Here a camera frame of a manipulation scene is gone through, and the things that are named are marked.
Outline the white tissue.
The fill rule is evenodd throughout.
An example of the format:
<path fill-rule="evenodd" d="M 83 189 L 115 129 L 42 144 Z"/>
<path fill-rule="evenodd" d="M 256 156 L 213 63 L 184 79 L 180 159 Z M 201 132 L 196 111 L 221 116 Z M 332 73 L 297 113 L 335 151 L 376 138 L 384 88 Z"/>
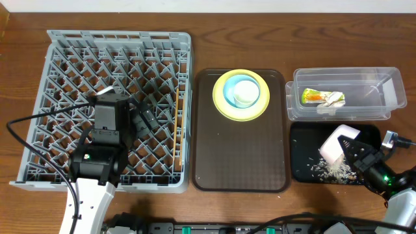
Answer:
<path fill-rule="evenodd" d="M 317 106 L 317 113 L 334 116 L 336 110 L 343 107 L 345 104 L 345 95 L 342 92 L 332 92 L 324 98 L 324 103 Z"/>

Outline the white rice bowl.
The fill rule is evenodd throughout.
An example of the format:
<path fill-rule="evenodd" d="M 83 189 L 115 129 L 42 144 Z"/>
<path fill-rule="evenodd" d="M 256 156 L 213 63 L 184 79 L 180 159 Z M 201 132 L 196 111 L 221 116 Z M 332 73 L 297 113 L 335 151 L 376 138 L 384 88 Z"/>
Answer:
<path fill-rule="evenodd" d="M 342 124 L 326 139 L 319 149 L 322 158 L 329 164 L 333 165 L 343 154 L 343 150 L 338 141 L 339 136 L 346 136 L 355 139 L 360 134 L 360 130 Z"/>

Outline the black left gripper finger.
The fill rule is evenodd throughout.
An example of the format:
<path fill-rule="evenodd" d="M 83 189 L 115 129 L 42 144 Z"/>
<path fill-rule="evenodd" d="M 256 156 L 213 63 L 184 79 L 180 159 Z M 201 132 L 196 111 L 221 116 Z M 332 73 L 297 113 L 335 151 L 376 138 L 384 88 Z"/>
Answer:
<path fill-rule="evenodd" d="M 135 137 L 142 138 L 150 133 L 148 122 L 144 115 L 138 110 L 134 109 L 130 113 L 131 125 L 135 128 Z"/>
<path fill-rule="evenodd" d="M 159 126 L 157 118 L 147 103 L 140 103 L 140 113 L 142 119 L 146 122 L 149 129 L 155 129 Z"/>

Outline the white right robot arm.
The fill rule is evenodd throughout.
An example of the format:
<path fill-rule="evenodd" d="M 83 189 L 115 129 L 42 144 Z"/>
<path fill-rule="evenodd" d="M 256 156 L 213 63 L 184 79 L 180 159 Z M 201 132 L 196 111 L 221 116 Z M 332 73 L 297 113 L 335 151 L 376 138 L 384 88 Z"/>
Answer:
<path fill-rule="evenodd" d="M 338 141 L 351 169 L 386 201 L 384 220 L 375 232 L 415 233 L 415 169 L 396 173 L 385 163 L 382 150 L 343 135 Z"/>

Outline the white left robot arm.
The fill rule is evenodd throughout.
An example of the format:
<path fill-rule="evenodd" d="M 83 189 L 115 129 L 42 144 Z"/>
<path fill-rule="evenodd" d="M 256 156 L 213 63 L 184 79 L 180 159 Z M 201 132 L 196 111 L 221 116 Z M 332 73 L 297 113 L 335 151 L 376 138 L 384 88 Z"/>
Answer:
<path fill-rule="evenodd" d="M 75 200 L 66 202 L 60 232 L 99 233 L 128 155 L 138 138 L 157 127 L 147 103 L 95 104 L 94 125 L 85 129 L 69 158 Z"/>

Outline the yellow green snack wrapper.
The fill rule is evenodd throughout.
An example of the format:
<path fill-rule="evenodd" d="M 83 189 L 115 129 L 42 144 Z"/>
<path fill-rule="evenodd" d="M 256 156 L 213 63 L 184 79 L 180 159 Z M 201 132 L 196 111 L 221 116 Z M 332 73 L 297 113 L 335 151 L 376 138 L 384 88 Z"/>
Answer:
<path fill-rule="evenodd" d="M 311 88 L 306 88 L 301 95 L 301 103 L 325 103 L 326 97 L 332 92 L 318 91 Z"/>

